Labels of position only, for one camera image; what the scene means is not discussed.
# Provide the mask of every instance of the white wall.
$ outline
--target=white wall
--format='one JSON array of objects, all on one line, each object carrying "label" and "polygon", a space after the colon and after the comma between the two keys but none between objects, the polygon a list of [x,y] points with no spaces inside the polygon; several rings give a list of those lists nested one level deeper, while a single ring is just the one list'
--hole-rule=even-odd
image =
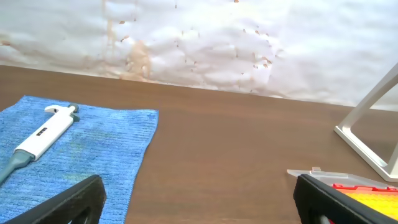
[{"label": "white wall", "polygon": [[[395,0],[7,0],[0,64],[354,106],[398,62],[397,12]],[[378,108],[398,110],[397,92]]]}]

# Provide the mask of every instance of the wooden tabletop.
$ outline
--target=wooden tabletop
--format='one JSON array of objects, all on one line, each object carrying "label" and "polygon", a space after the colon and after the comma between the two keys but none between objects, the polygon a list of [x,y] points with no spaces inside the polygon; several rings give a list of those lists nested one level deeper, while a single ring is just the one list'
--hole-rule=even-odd
[{"label": "wooden tabletop", "polygon": [[[23,95],[160,110],[126,223],[300,223],[287,169],[383,182],[333,132],[344,106],[0,66],[0,110]],[[397,140],[393,118],[373,111],[358,125],[382,157]]]}]

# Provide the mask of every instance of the blue cloth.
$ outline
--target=blue cloth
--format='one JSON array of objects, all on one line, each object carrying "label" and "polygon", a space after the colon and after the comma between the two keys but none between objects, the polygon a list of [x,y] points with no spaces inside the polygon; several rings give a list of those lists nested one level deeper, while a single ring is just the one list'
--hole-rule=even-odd
[{"label": "blue cloth", "polygon": [[[12,151],[69,102],[24,96],[0,113],[0,169]],[[79,105],[73,123],[47,152],[16,170],[0,186],[0,223],[31,209],[85,178],[98,174],[106,191],[100,223],[124,223],[138,169],[159,117],[156,110],[112,110]]]}]

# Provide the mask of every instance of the white stand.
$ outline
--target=white stand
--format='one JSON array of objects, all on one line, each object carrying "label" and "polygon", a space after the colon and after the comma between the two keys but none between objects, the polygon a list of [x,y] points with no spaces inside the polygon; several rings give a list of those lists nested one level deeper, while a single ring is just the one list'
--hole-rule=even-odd
[{"label": "white stand", "polygon": [[398,63],[368,93],[347,117],[335,127],[342,137],[384,180],[398,182],[398,144],[388,164],[368,148],[352,132],[351,127],[377,100],[398,84]]}]

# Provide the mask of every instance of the table surface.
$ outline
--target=table surface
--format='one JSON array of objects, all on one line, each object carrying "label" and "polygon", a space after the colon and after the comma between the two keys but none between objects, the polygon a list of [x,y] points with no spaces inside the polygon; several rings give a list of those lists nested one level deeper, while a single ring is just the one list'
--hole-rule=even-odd
[{"label": "table surface", "polygon": [[[300,223],[287,169],[383,182],[333,132],[345,106],[0,66],[0,110],[23,95],[160,110],[126,223]],[[387,158],[396,118],[372,110],[354,133]]]}]

